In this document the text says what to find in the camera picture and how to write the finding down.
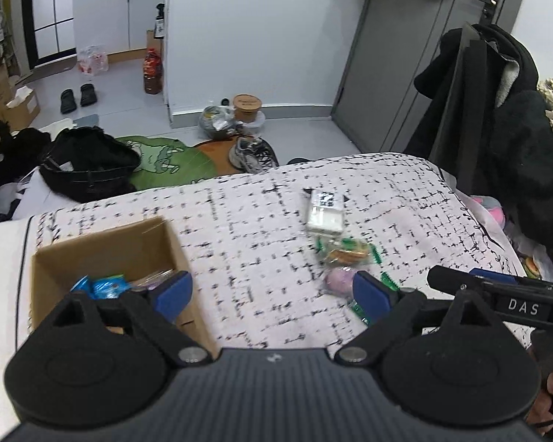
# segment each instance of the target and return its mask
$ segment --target gray ribbed panel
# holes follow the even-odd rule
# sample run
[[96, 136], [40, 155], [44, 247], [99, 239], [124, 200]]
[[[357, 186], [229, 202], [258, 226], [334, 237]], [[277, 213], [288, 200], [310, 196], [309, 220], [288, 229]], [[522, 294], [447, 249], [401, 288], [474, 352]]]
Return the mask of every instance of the gray ribbed panel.
[[[273, 354], [282, 359], [270, 362]], [[419, 421], [389, 403], [363, 369], [330, 361], [325, 350], [223, 351], [218, 362], [185, 369], [145, 412], [89, 432], [25, 424], [9, 442], [525, 442], [523, 422], [457, 431]]]

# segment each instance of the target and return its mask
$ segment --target green rug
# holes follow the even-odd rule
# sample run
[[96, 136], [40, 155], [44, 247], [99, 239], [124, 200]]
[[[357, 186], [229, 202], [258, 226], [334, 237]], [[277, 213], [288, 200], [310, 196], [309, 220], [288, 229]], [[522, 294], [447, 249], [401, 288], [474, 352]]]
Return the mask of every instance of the green rug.
[[131, 175], [131, 183], [138, 191], [193, 184], [218, 175], [206, 154], [179, 140], [145, 136], [124, 136], [117, 140], [142, 157], [142, 163]]

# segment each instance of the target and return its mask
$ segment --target black bag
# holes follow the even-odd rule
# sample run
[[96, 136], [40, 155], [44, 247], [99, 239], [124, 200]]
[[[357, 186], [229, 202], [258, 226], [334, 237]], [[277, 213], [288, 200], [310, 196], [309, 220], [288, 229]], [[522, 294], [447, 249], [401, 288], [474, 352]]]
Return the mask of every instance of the black bag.
[[129, 177], [139, 163], [131, 148], [101, 128], [86, 127], [60, 132], [39, 171], [56, 193], [87, 203], [135, 191]]

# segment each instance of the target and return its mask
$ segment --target slipper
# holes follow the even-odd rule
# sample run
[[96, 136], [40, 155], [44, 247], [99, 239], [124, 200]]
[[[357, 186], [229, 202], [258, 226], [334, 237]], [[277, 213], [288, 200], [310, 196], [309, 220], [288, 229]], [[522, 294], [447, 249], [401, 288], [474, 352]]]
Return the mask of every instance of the slipper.
[[74, 98], [74, 92], [72, 90], [64, 90], [61, 94], [61, 107], [60, 111], [63, 115], [76, 111], [78, 105], [76, 104], [76, 99]]
[[96, 103], [96, 91], [92, 83], [86, 83], [80, 87], [82, 96], [80, 97], [80, 106], [90, 106]]

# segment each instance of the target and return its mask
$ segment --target blue snack package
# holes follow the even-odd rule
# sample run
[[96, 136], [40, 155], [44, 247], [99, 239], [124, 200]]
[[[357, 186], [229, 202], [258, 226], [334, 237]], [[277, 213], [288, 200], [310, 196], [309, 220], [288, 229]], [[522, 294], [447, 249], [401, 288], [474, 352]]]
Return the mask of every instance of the blue snack package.
[[122, 292], [131, 289], [122, 274], [104, 277], [93, 282], [92, 290], [95, 299], [116, 299]]
[[69, 291], [70, 292], [86, 291], [88, 296], [91, 299], [94, 299], [94, 294], [92, 292], [92, 287], [90, 285], [90, 280], [89, 280], [88, 276], [84, 276], [84, 277], [81, 277], [80, 279], [78, 279], [78, 282], [75, 283], [74, 286], [72, 286], [72, 289], [70, 289]]

